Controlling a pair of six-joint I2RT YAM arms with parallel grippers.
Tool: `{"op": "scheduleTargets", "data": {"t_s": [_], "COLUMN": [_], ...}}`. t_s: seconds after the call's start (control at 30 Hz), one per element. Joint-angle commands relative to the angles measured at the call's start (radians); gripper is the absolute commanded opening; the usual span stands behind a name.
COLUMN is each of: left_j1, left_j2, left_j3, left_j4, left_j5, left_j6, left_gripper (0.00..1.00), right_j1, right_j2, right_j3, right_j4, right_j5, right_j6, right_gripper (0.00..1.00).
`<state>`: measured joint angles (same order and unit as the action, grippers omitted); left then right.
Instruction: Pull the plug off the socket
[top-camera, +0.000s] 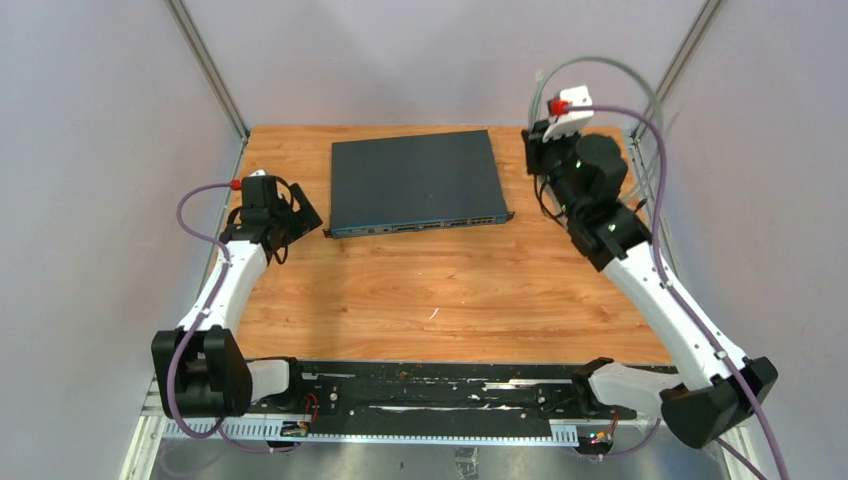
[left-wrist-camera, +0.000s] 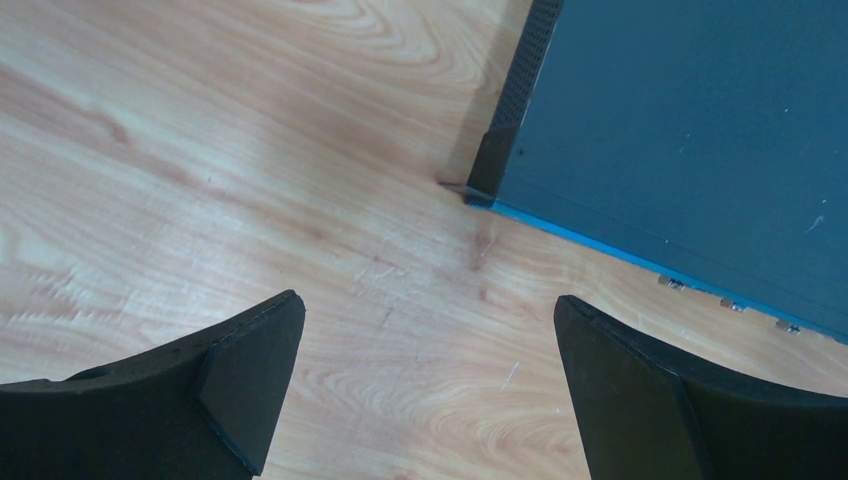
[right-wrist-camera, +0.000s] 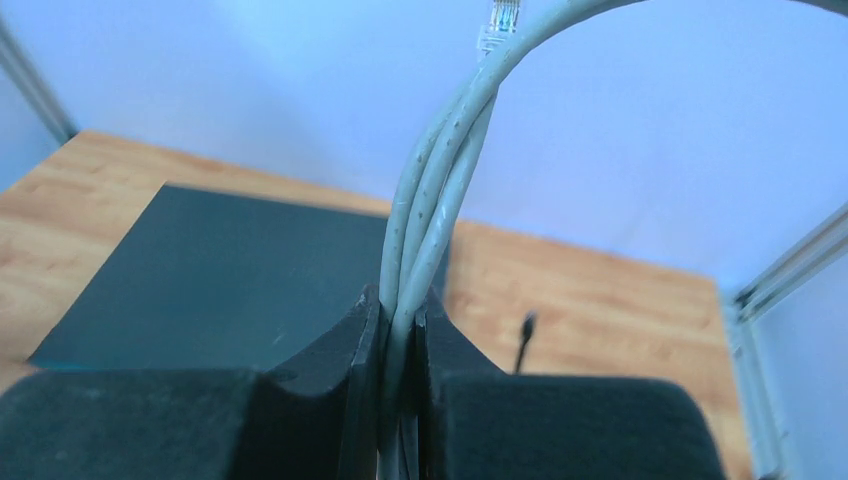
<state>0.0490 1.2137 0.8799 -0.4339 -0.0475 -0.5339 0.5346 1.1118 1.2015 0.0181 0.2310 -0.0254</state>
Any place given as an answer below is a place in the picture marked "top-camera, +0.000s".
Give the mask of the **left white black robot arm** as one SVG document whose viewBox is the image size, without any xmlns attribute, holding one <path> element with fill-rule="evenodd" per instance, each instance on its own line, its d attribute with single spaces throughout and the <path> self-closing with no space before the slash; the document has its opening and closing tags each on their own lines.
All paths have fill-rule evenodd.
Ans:
<svg viewBox="0 0 848 480">
<path fill-rule="evenodd" d="M 299 184 L 263 170 L 225 186 L 240 193 L 241 203 L 218 236 L 177 219 L 191 236 L 212 243 L 217 257 L 194 305 L 151 341 L 161 402 L 172 419 L 238 417 L 267 397 L 279 411 L 293 413 L 306 400 L 296 359 L 249 360 L 236 333 L 260 276 L 272 263 L 283 264 L 290 246 L 322 220 Z"/>
</svg>

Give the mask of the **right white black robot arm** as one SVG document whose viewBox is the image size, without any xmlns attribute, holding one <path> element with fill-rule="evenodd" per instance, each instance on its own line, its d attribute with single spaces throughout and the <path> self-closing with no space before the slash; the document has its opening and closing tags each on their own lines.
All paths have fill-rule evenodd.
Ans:
<svg viewBox="0 0 848 480">
<path fill-rule="evenodd" d="M 703 448 L 753 415 L 746 394 L 763 401 L 777 369 L 724 337 L 677 286 L 648 227 L 619 198 L 628 167 L 616 141 L 581 133 L 547 139 L 547 127 L 539 121 L 521 132 L 528 174 L 542 180 L 572 244 L 637 308 L 676 369 L 663 374 L 599 357 L 573 374 L 572 406 L 589 418 L 609 407 L 659 418 L 683 444 Z"/>
</svg>

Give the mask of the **dark blue network switch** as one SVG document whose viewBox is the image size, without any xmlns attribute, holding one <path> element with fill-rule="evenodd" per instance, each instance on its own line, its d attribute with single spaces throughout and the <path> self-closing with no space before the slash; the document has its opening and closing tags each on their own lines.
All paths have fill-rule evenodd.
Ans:
<svg viewBox="0 0 848 480">
<path fill-rule="evenodd" d="M 328 238 L 496 225 L 513 216 L 485 130 L 331 148 Z"/>
</svg>

